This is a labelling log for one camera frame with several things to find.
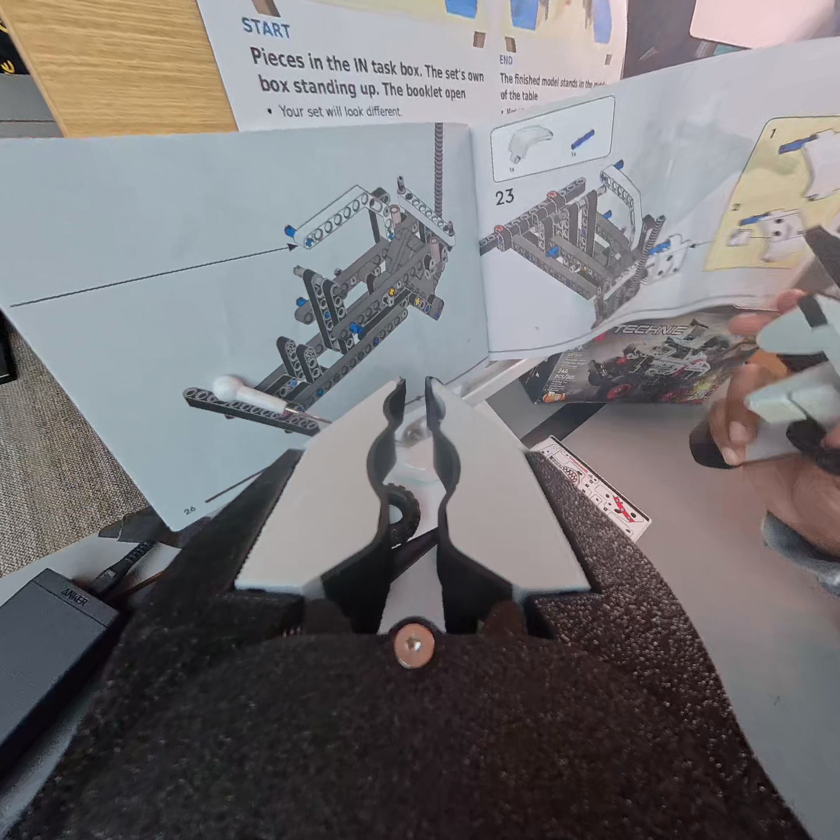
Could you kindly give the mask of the black power adapter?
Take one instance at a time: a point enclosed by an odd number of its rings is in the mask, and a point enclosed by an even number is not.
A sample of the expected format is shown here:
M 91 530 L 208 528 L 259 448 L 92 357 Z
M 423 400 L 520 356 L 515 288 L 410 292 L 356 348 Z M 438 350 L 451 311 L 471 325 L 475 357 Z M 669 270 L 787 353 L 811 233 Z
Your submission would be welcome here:
M 109 656 L 126 616 L 53 570 L 1 607 L 1 776 Z

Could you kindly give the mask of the black toy tyre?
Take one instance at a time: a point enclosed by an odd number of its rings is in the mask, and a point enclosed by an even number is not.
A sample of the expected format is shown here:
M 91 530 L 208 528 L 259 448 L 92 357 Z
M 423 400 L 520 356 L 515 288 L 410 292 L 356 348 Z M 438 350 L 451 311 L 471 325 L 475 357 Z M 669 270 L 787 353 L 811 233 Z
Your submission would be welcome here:
M 385 485 L 389 508 L 397 511 L 397 519 L 389 522 L 388 534 L 391 548 L 407 543 L 415 534 L 422 512 L 414 494 L 404 486 L 389 483 Z

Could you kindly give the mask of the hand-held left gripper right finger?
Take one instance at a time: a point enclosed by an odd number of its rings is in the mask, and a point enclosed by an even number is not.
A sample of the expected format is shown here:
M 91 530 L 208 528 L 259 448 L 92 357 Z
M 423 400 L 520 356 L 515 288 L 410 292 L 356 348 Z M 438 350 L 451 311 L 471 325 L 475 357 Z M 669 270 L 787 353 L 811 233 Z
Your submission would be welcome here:
M 441 381 L 425 384 L 434 468 L 444 487 L 439 551 L 469 560 L 522 601 L 589 592 L 581 562 L 530 466 L 525 447 Z

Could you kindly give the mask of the grey desk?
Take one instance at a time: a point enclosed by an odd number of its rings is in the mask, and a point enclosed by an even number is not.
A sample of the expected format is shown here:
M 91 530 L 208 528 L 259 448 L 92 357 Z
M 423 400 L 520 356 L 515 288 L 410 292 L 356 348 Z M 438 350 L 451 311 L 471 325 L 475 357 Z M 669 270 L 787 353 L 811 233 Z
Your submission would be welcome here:
M 838 600 L 760 547 L 674 424 L 593 456 L 653 503 L 641 548 L 567 479 L 594 594 L 434 633 L 426 666 L 332 605 L 237 593 L 271 467 L 125 628 L 70 739 L 2 787 L 2 838 L 838 838 Z

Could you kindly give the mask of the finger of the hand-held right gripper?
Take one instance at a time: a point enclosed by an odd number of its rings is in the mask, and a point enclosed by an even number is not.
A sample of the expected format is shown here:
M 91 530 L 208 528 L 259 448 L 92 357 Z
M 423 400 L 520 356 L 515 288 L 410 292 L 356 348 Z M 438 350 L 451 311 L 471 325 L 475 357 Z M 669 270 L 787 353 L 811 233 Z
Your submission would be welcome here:
M 815 421 L 834 428 L 839 422 L 839 374 L 833 364 L 821 363 L 751 392 L 744 404 L 766 424 Z
M 776 354 L 824 354 L 839 361 L 839 306 L 797 305 L 765 325 L 757 344 Z

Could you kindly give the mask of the printed task instruction sheet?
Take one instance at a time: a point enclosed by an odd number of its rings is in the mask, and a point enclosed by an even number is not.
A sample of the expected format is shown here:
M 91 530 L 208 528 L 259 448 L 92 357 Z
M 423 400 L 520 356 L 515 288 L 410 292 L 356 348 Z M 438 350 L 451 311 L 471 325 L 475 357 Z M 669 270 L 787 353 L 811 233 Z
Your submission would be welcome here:
M 623 74 L 626 1 L 199 1 L 239 131 L 483 123 Z

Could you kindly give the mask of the toy truck set box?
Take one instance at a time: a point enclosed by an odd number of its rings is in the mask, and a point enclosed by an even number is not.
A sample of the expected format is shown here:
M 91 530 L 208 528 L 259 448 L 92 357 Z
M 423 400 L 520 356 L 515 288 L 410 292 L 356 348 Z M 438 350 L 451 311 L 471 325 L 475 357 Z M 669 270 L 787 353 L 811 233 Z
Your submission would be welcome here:
M 729 329 L 734 308 L 636 318 L 556 353 L 520 377 L 531 402 L 705 403 L 758 350 Z

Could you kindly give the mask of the person's right forearm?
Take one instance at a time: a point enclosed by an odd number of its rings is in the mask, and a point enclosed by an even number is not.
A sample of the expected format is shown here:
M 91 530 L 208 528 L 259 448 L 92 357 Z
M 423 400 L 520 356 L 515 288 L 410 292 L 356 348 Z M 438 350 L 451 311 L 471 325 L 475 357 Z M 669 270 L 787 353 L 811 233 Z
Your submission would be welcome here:
M 839 558 L 804 539 L 782 520 L 767 512 L 761 527 L 764 544 L 809 571 L 829 594 L 839 596 Z

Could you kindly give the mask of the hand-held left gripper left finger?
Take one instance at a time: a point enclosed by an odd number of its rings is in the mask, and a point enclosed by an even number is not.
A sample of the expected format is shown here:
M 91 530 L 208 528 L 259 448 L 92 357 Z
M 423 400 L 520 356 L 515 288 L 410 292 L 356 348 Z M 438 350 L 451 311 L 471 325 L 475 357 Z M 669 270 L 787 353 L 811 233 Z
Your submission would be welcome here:
M 313 437 L 235 580 L 238 591 L 325 596 L 324 577 L 387 536 L 385 478 L 396 462 L 403 378 Z

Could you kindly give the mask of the white sticker sheet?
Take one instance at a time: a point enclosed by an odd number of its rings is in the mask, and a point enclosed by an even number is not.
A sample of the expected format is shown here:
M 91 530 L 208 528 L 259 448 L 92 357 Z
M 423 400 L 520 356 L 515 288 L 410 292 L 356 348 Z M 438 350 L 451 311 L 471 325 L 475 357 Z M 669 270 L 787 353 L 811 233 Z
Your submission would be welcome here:
M 582 458 L 551 436 L 532 447 L 563 473 L 590 503 L 604 513 L 622 533 L 636 543 L 651 524 L 650 517 L 595 472 Z

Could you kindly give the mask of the toy building instruction booklet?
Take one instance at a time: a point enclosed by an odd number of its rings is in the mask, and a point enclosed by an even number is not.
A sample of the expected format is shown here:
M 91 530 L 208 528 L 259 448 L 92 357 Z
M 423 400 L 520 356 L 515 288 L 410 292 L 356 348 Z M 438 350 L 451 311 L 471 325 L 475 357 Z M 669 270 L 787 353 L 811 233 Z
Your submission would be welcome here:
M 495 125 L 3 140 L 2 311 L 165 524 L 223 506 L 392 379 L 753 306 L 838 214 L 838 37 Z

